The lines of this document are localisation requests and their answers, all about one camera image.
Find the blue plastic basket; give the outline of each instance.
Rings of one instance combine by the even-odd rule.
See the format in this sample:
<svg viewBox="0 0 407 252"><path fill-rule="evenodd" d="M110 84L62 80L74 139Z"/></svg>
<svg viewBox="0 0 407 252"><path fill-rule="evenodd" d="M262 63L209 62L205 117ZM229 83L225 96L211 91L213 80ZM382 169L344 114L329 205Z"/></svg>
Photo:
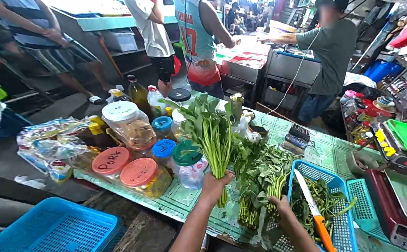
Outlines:
<svg viewBox="0 0 407 252"><path fill-rule="evenodd" d="M0 252L111 251L124 230L114 215L53 197L0 233Z"/></svg>
<svg viewBox="0 0 407 252"><path fill-rule="evenodd" d="M297 169L303 176L308 177L312 180L323 179L324 181L326 181L330 193L343 192L346 195L347 199L350 199L350 197L348 196L346 183L343 179L341 179L341 177L322 168L318 168L317 166L307 163L303 160L295 160L292 163L292 170L289 178L290 186L287 195L289 199L292 195L291 185L294 177L294 169ZM333 212L336 213L342 209L342 206L337 206L333 210ZM334 217L334 231L332 233L332 243L337 251L357 252L356 233L354 232L351 211L348 211L346 214L343 214L341 216ZM287 239L281 239L278 241L276 247L282 251L290 251L291 247L288 242L289 241L287 241Z"/></svg>
<svg viewBox="0 0 407 252"><path fill-rule="evenodd" d="M357 225L367 235L390 243L379 224L365 179L350 180L346 185L350 197L357 197L357 202L352 208L352 217Z"/></svg>

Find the jeans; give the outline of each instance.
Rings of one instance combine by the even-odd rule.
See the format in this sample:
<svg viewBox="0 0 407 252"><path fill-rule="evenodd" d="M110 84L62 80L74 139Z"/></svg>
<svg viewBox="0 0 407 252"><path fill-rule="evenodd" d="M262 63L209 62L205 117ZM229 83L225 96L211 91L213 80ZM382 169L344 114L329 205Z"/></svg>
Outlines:
<svg viewBox="0 0 407 252"><path fill-rule="evenodd" d="M336 96L336 94L309 94L301 106L298 119L307 123L311 122L313 118L319 117L331 105Z"/></svg>
<svg viewBox="0 0 407 252"><path fill-rule="evenodd" d="M191 89L204 93L207 92L209 95L219 98L221 100L224 99L224 90L222 89L222 83L216 82L211 84L210 86L202 86L201 84L194 83L190 81Z"/></svg>

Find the black shorts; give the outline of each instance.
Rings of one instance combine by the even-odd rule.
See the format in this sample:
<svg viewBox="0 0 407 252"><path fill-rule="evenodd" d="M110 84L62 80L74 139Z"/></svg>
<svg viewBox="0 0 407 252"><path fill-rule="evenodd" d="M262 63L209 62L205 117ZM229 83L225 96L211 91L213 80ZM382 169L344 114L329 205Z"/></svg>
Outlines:
<svg viewBox="0 0 407 252"><path fill-rule="evenodd" d="M158 79L164 82L171 81L171 75L174 72L174 55L169 57L149 57L152 65L157 68Z"/></svg>

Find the green t-shirt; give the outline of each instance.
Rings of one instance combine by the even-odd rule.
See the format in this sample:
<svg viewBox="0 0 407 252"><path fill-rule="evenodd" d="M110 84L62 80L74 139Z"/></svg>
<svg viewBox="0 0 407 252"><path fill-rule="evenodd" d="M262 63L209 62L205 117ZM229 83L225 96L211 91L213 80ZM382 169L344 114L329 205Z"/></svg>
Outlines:
<svg viewBox="0 0 407 252"><path fill-rule="evenodd" d="M315 79L309 94L334 95L342 91L348 62L354 53L357 39L357 27L347 19L342 19L332 28L317 28L297 34L298 47L311 50L322 61L322 69Z"/></svg>

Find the hand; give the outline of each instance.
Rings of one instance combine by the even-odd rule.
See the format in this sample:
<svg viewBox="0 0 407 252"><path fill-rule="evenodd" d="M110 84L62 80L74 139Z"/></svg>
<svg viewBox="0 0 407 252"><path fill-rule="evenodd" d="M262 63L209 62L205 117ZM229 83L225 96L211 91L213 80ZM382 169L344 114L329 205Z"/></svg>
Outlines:
<svg viewBox="0 0 407 252"><path fill-rule="evenodd" d="M216 179L211 172L207 173L203 181L199 202L213 209L217 204L217 200L221 197L224 187L228 185L233 178L234 174L229 170L225 170L225 176L221 179Z"/></svg>

